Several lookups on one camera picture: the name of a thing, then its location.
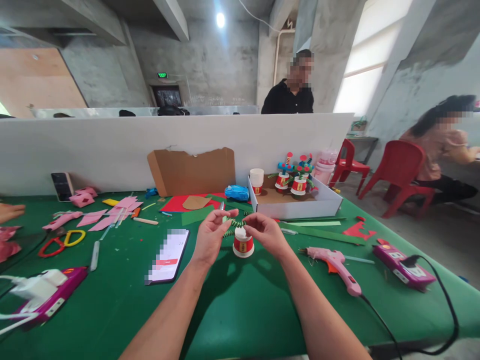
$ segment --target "pink glue gun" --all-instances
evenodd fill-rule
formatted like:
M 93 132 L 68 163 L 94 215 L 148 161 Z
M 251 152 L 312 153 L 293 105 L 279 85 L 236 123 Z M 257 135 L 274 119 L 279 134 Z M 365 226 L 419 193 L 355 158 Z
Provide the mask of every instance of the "pink glue gun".
M 326 262 L 328 265 L 328 273 L 339 274 L 350 295 L 353 297 L 359 297 L 362 295 L 360 285 L 345 268 L 345 256 L 340 251 L 330 251 L 329 249 L 321 247 L 307 247 L 305 249 L 300 249 L 300 251 L 306 253 L 312 259 L 320 259 Z
M 70 220 L 73 219 L 78 219 L 81 217 L 84 213 L 81 211 L 75 211 L 75 212 L 69 212 L 66 214 L 63 214 L 56 220 L 52 221 L 48 225 L 42 227 L 43 230 L 46 230 L 47 232 L 57 230 L 59 227 L 61 227 L 63 224 L 68 223 Z

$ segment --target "red scissors handle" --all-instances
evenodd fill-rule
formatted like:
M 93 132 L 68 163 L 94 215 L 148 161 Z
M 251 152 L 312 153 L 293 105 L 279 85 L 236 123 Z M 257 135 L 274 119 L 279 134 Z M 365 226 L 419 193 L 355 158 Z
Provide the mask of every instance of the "red scissors handle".
M 49 254 L 45 253 L 45 250 L 50 246 L 51 243 L 56 242 L 60 248 L 57 251 L 51 252 Z M 52 237 L 38 252 L 38 256 L 41 258 L 49 258 L 52 256 L 55 256 L 57 254 L 60 254 L 63 250 L 65 249 L 65 244 L 63 241 L 60 241 L 59 237 Z

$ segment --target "white partition board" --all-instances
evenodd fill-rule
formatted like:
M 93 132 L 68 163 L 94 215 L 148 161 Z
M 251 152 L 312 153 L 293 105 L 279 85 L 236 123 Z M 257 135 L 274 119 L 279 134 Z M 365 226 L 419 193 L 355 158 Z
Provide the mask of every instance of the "white partition board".
M 273 173 L 288 152 L 316 161 L 320 150 L 340 149 L 352 121 L 352 113 L 2 119 L 0 194 L 53 195 L 55 172 L 103 192 L 145 190 L 155 186 L 147 154 L 158 149 L 228 147 L 237 184 L 246 186 L 250 169 Z

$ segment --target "pink shirt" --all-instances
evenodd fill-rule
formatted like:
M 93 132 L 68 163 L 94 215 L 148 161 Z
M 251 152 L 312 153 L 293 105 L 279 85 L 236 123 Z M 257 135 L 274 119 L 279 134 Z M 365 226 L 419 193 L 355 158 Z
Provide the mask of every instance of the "pink shirt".
M 466 146 L 467 133 L 462 130 L 432 127 L 425 135 L 414 137 L 408 129 L 400 140 L 409 141 L 423 148 L 426 159 L 416 178 L 423 181 L 433 181 L 440 179 L 442 174 L 437 162 L 439 158 L 442 155 L 447 155 L 455 148 Z

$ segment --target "pink plastic bottle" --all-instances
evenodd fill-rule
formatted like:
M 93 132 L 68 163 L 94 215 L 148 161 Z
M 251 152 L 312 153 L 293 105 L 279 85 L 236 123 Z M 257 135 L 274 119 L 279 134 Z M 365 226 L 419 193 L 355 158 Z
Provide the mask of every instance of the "pink plastic bottle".
M 339 152 L 334 149 L 328 148 L 321 151 L 320 158 L 315 164 L 313 177 L 328 186 L 330 176 L 332 176 L 332 173 L 334 172 L 335 162 L 337 161 L 338 156 Z

